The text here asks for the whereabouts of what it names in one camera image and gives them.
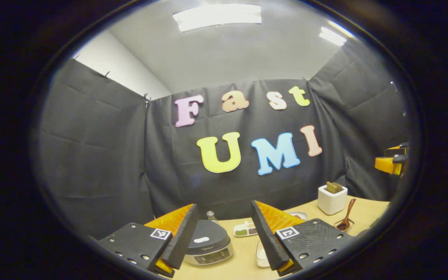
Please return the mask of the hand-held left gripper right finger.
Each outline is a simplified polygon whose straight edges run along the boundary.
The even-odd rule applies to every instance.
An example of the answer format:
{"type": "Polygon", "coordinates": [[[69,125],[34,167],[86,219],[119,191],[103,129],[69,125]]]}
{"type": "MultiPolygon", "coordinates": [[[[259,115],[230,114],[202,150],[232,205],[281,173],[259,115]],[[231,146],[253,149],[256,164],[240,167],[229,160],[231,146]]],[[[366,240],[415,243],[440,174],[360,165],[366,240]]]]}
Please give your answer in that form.
{"type": "Polygon", "coordinates": [[[257,200],[251,201],[251,218],[269,266],[280,277],[311,274],[355,240],[325,221],[304,221],[257,200]]]}

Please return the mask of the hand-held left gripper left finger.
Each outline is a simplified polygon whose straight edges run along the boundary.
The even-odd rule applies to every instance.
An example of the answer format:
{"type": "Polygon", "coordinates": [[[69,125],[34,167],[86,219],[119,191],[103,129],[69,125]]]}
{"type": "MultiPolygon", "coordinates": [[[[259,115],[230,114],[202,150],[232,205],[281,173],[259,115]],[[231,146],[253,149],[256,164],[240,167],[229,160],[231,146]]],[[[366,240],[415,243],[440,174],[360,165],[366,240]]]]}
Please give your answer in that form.
{"type": "Polygon", "coordinates": [[[189,204],[145,224],[129,222],[98,240],[98,245],[130,266],[172,278],[198,220],[197,204],[189,204]]]}

